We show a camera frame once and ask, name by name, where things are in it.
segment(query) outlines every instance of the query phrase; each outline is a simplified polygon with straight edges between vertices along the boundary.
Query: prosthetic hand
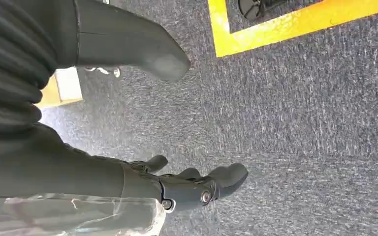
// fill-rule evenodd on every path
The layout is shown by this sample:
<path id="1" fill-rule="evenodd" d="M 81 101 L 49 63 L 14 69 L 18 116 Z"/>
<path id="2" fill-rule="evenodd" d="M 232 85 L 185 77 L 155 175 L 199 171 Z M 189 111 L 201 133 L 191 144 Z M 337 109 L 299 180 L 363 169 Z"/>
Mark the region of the prosthetic hand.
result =
<path id="1" fill-rule="evenodd" d="M 90 156 L 38 122 L 41 113 L 33 104 L 56 68 L 121 64 L 165 81 L 181 79 L 190 66 L 161 26 L 113 6 L 94 0 L 0 0 L 1 204 L 62 194 L 152 199 L 173 212 L 205 206 L 244 182 L 248 172 L 241 164 L 218 167 L 205 177 L 195 169 L 155 176 L 167 164 L 163 156 L 131 163 Z"/>

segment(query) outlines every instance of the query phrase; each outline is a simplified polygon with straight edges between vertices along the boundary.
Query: gray carpet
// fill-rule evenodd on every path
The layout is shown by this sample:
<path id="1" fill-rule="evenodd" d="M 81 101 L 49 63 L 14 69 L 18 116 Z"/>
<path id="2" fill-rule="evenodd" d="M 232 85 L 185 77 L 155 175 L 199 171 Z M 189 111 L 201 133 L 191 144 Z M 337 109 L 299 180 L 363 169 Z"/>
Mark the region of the gray carpet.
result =
<path id="1" fill-rule="evenodd" d="M 170 215 L 162 235 L 378 236 L 378 15 L 218 59 L 206 0 L 111 2 L 165 26 L 192 69 L 176 84 L 80 70 L 85 101 L 43 122 L 92 154 L 164 154 L 164 173 L 250 171 L 230 198 Z M 250 24 L 229 13 L 231 27 Z"/>

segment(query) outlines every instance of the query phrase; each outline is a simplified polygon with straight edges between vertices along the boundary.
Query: yellow tape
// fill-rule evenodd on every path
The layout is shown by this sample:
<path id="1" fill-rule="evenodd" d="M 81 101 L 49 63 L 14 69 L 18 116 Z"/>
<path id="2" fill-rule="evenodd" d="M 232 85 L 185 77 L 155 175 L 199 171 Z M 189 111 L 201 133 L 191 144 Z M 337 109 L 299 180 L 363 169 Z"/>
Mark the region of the yellow tape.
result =
<path id="1" fill-rule="evenodd" d="M 208 0 L 208 4 L 217 57 L 277 43 L 378 13 L 378 0 L 323 0 L 230 33 L 225 0 Z"/>

